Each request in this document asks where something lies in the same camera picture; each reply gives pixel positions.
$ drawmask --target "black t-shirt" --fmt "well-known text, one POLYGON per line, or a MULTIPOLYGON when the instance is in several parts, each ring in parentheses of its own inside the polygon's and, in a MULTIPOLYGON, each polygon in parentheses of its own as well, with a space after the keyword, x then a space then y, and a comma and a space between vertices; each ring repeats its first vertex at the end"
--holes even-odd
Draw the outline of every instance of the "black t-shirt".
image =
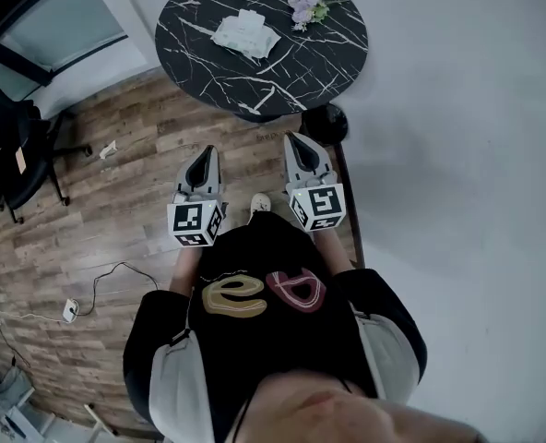
POLYGON ((223 442, 243 404, 266 376, 305 369, 357 384, 376 397, 350 302, 392 319, 421 371, 424 342, 385 282, 368 269, 331 277, 310 237, 272 213, 206 248, 189 306, 177 293, 145 296, 125 348, 125 383, 150 420, 149 376, 156 350, 189 326, 201 349, 214 436, 223 442))

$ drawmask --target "white sleeve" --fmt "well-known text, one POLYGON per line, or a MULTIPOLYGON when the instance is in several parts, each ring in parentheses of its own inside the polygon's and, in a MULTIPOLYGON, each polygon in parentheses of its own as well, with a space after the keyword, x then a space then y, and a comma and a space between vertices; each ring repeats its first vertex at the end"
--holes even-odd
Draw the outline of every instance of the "white sleeve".
POLYGON ((152 422, 171 442, 214 442, 208 387, 194 331, 154 354, 149 408, 152 422))
POLYGON ((421 372, 410 342, 389 318, 356 315, 356 319, 378 397, 406 403, 418 386, 421 372))

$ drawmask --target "shoe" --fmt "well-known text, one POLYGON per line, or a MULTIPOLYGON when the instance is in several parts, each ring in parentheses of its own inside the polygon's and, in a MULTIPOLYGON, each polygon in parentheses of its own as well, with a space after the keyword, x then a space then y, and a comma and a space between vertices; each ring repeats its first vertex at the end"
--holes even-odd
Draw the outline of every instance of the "shoe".
POLYGON ((265 194, 254 194, 251 200, 251 219, 256 211, 271 211, 271 199, 265 194))

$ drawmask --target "power adapter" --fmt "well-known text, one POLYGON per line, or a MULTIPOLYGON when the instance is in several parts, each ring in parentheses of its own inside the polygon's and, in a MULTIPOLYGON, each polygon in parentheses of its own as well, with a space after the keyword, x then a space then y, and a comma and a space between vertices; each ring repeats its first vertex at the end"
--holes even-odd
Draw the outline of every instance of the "power adapter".
POLYGON ((62 317, 64 317, 64 320, 66 323, 72 323, 74 320, 78 317, 78 302, 74 299, 68 299, 66 300, 66 305, 64 307, 64 313, 62 314, 62 317))

